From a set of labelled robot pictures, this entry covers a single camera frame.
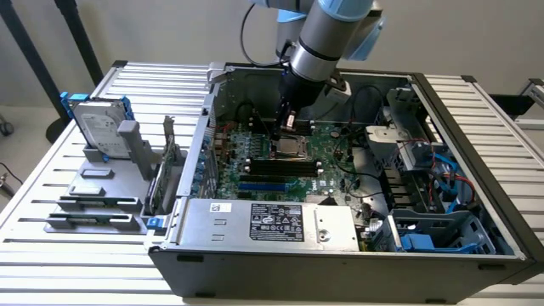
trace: white wall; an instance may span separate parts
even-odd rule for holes
[[[14,0],[57,83],[92,91],[92,82],[53,0]],[[246,0],[78,0],[104,71],[114,59],[205,64],[244,61],[238,48]],[[544,1],[381,0],[385,31],[366,62],[341,67],[473,75],[489,92],[513,93],[544,77]],[[276,12],[256,9],[246,26],[249,53],[273,58]],[[32,70],[0,22],[0,105],[48,105]]]

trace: hard drive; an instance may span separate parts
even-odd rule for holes
[[[88,99],[86,94],[72,94],[66,98],[66,93],[61,98],[88,145],[110,158],[130,158],[128,146],[117,133],[121,121],[134,120],[128,99]]]

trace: slotted aluminum table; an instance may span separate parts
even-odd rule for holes
[[[110,69],[92,95],[129,97],[142,138],[153,147],[164,144],[162,116],[174,115],[176,142],[188,148],[208,93],[206,70],[206,66],[129,62]],[[477,84],[465,83],[457,76],[426,77],[544,240],[544,172],[532,170],[542,167],[534,158],[540,151]],[[82,146],[72,122],[0,214],[1,305],[306,304],[182,299],[170,293],[153,267],[144,236],[45,233],[44,219],[82,163]],[[544,275],[517,286],[494,285],[460,305],[544,305]]]

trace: warning label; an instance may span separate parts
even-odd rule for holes
[[[252,204],[249,238],[253,240],[304,242],[300,205]]]

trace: hard drive label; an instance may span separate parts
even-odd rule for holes
[[[114,120],[105,115],[92,113],[81,114],[81,119],[92,137],[92,145],[96,146],[96,149],[109,157],[129,157],[125,142],[117,133]]]

